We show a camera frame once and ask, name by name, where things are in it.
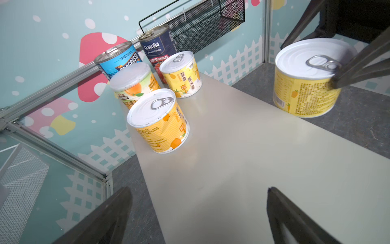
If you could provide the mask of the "white lid small can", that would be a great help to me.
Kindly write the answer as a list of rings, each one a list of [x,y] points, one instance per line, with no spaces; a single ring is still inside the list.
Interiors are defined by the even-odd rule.
[[[174,54],[163,61],[159,70],[176,98],[190,97],[202,87],[198,66],[191,51]]]

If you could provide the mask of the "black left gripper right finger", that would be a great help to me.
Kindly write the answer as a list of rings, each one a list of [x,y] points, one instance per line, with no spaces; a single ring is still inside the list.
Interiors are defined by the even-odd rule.
[[[340,243],[275,187],[267,192],[267,215],[276,244]]]

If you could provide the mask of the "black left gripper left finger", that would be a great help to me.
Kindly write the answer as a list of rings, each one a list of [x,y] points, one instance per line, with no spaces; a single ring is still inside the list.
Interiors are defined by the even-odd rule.
[[[121,244],[133,203],[129,187],[122,187],[55,244]]]

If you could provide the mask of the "dark chopped tomatoes can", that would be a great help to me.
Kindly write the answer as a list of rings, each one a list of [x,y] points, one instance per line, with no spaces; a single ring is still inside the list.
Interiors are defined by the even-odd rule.
[[[167,84],[159,68],[163,61],[177,53],[169,26],[164,24],[147,31],[140,36],[139,42],[161,82]]]

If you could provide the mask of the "green yellow white lid can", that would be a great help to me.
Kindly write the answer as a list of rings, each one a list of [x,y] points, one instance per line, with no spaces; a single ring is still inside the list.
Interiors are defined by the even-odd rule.
[[[160,89],[149,65],[143,62],[116,73],[110,80],[110,87],[128,109],[144,95]]]

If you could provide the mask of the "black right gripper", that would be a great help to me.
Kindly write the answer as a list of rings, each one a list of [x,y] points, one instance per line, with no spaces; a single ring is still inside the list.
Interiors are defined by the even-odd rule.
[[[320,11],[323,11],[323,18],[321,17],[319,26],[304,37],[304,40],[341,35],[370,43],[332,77],[334,89],[367,79],[389,76],[390,59],[370,64],[390,50],[389,1],[311,0],[280,48],[284,49],[293,44]]]

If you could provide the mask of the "yellow can silver lid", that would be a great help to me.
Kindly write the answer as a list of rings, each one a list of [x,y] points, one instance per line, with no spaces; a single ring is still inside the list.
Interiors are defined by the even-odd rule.
[[[175,93],[167,88],[143,95],[129,110],[127,122],[158,154],[179,149],[190,132]]]

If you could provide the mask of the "blue chicken noodle soup can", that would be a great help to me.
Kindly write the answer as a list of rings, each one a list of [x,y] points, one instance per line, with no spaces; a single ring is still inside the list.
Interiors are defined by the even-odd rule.
[[[99,70],[110,80],[120,70],[142,62],[131,41],[118,44],[99,56],[93,62],[98,66]]]

